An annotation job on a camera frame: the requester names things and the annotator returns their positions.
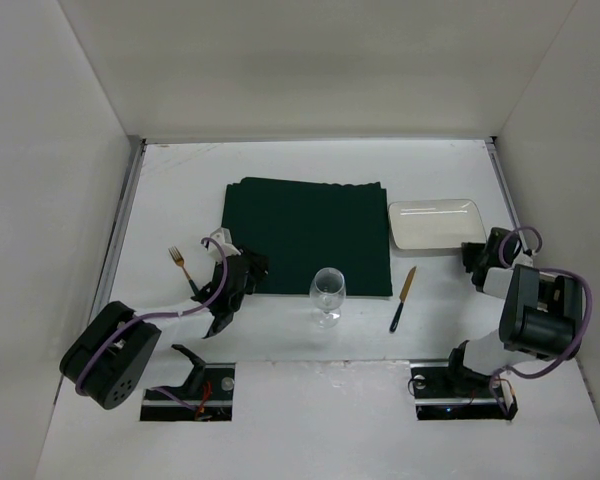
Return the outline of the white rectangular plate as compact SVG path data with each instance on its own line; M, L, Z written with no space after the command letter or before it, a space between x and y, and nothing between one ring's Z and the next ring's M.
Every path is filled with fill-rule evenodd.
M469 199L393 202L389 224L396 247L403 251L450 250L463 243L485 243L484 225Z

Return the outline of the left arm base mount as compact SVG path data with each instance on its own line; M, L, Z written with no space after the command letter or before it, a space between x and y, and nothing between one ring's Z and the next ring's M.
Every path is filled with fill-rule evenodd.
M183 345L157 354L147 366L139 420L229 422L236 365L207 363Z

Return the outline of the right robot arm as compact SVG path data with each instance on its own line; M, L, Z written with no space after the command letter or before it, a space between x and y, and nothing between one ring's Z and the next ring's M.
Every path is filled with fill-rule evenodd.
M577 355L592 316L591 287L576 273L534 268L542 247L531 226L494 227L485 242L461 244L471 283L504 305L497 329L452 350L446 377L457 392L492 387L505 372L539 379Z

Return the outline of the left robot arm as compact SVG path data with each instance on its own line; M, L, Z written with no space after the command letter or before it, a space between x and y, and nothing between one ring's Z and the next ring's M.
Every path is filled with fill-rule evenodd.
M244 297L266 279L269 258L244 246L215 264L209 283L191 305L142 313L121 301L108 303L68 348L59 370L76 393L103 409L125 402L136 390L149 390L197 412L187 400L198 391L207 399L206 362L182 341L209 340L223 332Z

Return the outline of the dark green cloth placemat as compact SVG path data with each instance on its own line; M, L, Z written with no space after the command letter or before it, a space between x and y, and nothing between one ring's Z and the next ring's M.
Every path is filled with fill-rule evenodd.
M227 186L222 227L269 260L259 294L304 295L332 267L350 296L390 297L387 191L380 183L327 184L245 177Z

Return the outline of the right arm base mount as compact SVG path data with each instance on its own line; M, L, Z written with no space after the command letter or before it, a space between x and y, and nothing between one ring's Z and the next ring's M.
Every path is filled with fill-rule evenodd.
M456 384L446 360L411 362L409 368L407 389L419 421L512 421L518 413L516 394L506 379Z

